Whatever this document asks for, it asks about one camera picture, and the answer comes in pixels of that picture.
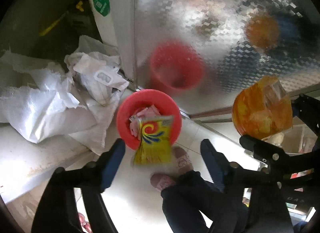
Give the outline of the person's left slipper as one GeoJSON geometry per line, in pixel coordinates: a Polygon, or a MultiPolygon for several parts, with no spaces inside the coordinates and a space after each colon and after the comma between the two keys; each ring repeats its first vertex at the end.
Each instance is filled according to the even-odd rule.
{"type": "Polygon", "coordinates": [[[164,189],[174,186],[176,184],[175,180],[171,176],[161,173],[155,173],[150,178],[150,184],[159,192],[164,189]]]}

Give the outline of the yellow snack packet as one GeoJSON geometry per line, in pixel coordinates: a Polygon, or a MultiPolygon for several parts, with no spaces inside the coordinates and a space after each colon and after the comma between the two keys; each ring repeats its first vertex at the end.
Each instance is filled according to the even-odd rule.
{"type": "Polygon", "coordinates": [[[140,145],[133,165],[161,165],[171,162],[171,128],[173,116],[154,116],[138,121],[140,145]]]}

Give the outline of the person's slipper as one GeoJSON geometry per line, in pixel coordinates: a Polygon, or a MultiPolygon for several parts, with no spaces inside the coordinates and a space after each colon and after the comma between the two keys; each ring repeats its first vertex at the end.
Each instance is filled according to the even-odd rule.
{"type": "Polygon", "coordinates": [[[150,178],[150,184],[159,192],[164,189],[174,186],[176,184],[175,180],[171,176],[161,173],[155,173],[150,178]]]}
{"type": "Polygon", "coordinates": [[[194,170],[189,155],[183,148],[173,147],[172,154],[175,157],[178,174],[180,176],[194,170]]]}

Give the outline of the white woven sack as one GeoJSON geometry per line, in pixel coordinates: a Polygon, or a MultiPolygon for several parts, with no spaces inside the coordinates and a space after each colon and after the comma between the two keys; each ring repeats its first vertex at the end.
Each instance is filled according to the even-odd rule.
{"type": "Polygon", "coordinates": [[[1,56],[1,122],[38,144],[69,135],[96,154],[129,83],[114,46],[89,36],[65,57],[65,67],[6,51],[1,56]]]}

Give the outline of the metal cabinet door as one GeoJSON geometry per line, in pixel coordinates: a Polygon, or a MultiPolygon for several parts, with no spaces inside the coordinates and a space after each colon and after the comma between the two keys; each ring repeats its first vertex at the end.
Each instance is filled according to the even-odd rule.
{"type": "Polygon", "coordinates": [[[136,84],[155,86],[152,54],[183,44],[199,57],[187,88],[167,65],[166,90],[190,115],[230,107],[262,77],[275,75],[291,95],[319,95],[319,0],[135,0],[136,84]]]}

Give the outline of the person's right slipper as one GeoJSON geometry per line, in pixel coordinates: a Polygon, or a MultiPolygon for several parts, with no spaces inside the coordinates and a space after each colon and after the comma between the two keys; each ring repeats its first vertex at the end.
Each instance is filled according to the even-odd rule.
{"type": "Polygon", "coordinates": [[[178,174],[180,176],[194,170],[189,155],[183,148],[173,147],[172,154],[175,157],[178,174]]]}

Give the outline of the person's legs in jeans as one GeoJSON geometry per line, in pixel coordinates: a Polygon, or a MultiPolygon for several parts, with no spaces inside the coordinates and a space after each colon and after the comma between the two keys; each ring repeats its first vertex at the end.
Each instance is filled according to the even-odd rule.
{"type": "Polygon", "coordinates": [[[173,232],[208,232],[202,215],[213,221],[215,232],[243,232],[248,210],[234,208],[227,196],[205,181],[197,171],[189,171],[176,184],[161,191],[163,213],[173,232]]]}

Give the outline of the red trash bin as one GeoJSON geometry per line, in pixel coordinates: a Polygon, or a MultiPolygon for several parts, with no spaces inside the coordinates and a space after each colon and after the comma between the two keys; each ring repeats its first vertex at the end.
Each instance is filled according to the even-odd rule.
{"type": "Polygon", "coordinates": [[[116,126],[128,148],[141,143],[167,139],[173,145],[182,128],[182,117],[175,101],[166,93],[144,89],[128,96],[117,112],[116,126]]]}

